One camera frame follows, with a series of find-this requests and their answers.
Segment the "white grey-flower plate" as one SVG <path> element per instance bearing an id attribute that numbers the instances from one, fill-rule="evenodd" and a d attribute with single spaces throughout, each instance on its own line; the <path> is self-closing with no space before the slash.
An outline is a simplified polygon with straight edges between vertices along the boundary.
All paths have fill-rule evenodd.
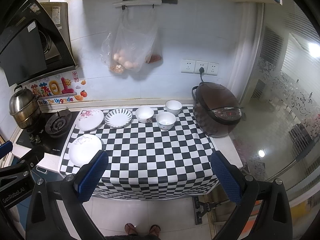
<path id="1" fill-rule="evenodd" d="M 88 164 L 103 145 L 95 135 L 84 134 L 76 138 L 70 145 L 68 154 L 71 162 L 78 167 Z"/>

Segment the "white pink-flower plate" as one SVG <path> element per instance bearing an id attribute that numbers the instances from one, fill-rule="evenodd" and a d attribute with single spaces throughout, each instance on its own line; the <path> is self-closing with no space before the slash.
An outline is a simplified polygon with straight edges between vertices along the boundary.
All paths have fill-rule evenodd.
<path id="1" fill-rule="evenodd" d="M 99 109 L 89 109 L 81 111 L 76 119 L 76 127 L 81 131 L 91 131 L 96 129 L 104 120 L 104 114 Z"/>

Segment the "white blue-striped plate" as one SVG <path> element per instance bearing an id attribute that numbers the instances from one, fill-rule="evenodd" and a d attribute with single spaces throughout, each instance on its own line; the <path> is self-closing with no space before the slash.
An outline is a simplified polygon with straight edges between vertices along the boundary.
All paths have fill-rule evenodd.
<path id="1" fill-rule="evenodd" d="M 132 120 L 132 112 L 125 108 L 117 108 L 109 111 L 105 117 L 105 123 L 110 128 L 122 128 Z"/>

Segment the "white bowl front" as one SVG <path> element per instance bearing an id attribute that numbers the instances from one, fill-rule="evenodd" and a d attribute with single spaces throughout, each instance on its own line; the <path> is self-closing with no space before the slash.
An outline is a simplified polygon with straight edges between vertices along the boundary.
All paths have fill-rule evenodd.
<path id="1" fill-rule="evenodd" d="M 156 122 L 161 131 L 168 131 L 174 126 L 176 116 L 170 112 L 161 112 L 156 115 Z"/>

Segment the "white bowl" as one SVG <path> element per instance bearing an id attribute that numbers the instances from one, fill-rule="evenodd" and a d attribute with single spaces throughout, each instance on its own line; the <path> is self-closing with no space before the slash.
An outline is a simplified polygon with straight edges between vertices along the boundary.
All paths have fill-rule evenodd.
<path id="1" fill-rule="evenodd" d="M 177 116 L 182 110 L 182 104 L 177 100 L 169 100 L 165 103 L 165 109 L 167 112 Z"/>
<path id="2" fill-rule="evenodd" d="M 161 112 L 156 115 L 156 122 L 161 131 L 168 131 L 174 126 L 176 116 L 170 112 Z"/>
<path id="3" fill-rule="evenodd" d="M 152 122 L 154 110 L 148 106 L 141 106 L 136 110 L 135 116 L 139 122 L 146 124 Z"/>

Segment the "steel steamer pot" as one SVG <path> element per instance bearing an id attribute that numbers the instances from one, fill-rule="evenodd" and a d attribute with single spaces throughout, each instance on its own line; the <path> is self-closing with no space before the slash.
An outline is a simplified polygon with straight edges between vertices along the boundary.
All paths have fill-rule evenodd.
<path id="1" fill-rule="evenodd" d="M 28 129 L 41 115 L 39 98 L 39 95 L 33 94 L 27 87 L 18 85 L 14 88 L 14 94 L 9 101 L 9 112 L 19 128 Z"/>

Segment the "black gas stove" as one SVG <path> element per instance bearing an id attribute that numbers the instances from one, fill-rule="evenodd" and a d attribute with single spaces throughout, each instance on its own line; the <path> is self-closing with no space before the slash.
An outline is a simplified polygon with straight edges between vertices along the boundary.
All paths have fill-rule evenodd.
<path id="1" fill-rule="evenodd" d="M 78 114 L 68 109 L 41 113 L 31 127 L 22 131 L 16 144 L 27 148 L 41 145 L 46 153 L 60 156 Z"/>

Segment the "person's foot sandal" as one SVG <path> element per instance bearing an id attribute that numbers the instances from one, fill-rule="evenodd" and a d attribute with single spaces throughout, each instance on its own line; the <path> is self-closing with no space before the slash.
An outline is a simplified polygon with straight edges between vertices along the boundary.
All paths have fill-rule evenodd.
<path id="1" fill-rule="evenodd" d="M 127 223 L 125 225 L 125 232 L 128 234 L 128 235 L 138 235 L 138 232 L 135 228 L 135 226 L 131 223 Z"/>
<path id="2" fill-rule="evenodd" d="M 161 231 L 161 228 L 158 225 L 154 224 L 150 227 L 149 234 L 159 237 L 160 231 Z"/>

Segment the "person's right foot sandal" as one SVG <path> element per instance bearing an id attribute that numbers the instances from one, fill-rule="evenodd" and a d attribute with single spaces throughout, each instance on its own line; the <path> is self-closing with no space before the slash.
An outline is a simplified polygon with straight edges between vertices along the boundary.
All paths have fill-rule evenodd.
<path id="1" fill-rule="evenodd" d="M 150 227 L 149 234 L 159 237 L 160 231 L 161 231 L 161 228 L 158 225 L 154 224 Z"/>

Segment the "black range hood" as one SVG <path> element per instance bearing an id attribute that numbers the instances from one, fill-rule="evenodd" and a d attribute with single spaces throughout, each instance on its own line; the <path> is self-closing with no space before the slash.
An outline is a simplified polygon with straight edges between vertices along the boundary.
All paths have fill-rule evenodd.
<path id="1" fill-rule="evenodd" d="M 68 4 L 27 0 L 1 34 L 1 68 L 9 86 L 76 69 Z"/>

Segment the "red-content plastic bag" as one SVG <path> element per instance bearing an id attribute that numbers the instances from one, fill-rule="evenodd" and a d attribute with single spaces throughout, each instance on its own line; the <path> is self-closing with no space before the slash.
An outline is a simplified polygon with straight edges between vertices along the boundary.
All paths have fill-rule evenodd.
<path id="1" fill-rule="evenodd" d="M 159 31 L 157 32 L 156 38 L 153 45 L 145 58 L 145 63 L 151 64 L 162 60 L 162 45 Z"/>

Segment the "clear bag of eggs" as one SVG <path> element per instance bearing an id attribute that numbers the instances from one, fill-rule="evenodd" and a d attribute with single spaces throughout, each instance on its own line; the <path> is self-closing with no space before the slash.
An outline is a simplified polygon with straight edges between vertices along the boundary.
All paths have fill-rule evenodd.
<path id="1" fill-rule="evenodd" d="M 124 5 L 116 25 L 101 45 L 101 61 L 113 73 L 137 73 L 151 61 L 157 36 L 154 5 Z"/>

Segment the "colourful wall sticker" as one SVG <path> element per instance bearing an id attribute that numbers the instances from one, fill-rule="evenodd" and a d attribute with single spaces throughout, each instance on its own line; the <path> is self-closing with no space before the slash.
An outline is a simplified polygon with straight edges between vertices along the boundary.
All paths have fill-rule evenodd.
<path id="1" fill-rule="evenodd" d="M 88 83 L 77 71 L 55 74 L 26 85 L 40 106 L 83 102 L 89 99 Z"/>

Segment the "white wall socket strip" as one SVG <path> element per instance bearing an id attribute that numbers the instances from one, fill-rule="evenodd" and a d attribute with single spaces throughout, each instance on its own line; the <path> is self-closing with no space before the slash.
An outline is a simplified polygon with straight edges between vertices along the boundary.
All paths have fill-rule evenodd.
<path id="1" fill-rule="evenodd" d="M 180 64 L 182 73 L 200 74 L 200 68 L 204 69 L 204 74 L 217 76 L 219 72 L 219 64 L 215 62 L 195 61 L 182 59 Z"/>

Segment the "white wall hook rail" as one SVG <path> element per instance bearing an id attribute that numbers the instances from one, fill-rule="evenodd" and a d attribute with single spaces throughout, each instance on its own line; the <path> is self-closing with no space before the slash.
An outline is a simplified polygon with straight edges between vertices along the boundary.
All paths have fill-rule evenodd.
<path id="1" fill-rule="evenodd" d="M 115 8 L 131 7 L 131 6 L 145 6 L 145 5 L 162 5 L 162 4 L 178 4 L 178 0 L 122 0 L 113 2 Z"/>

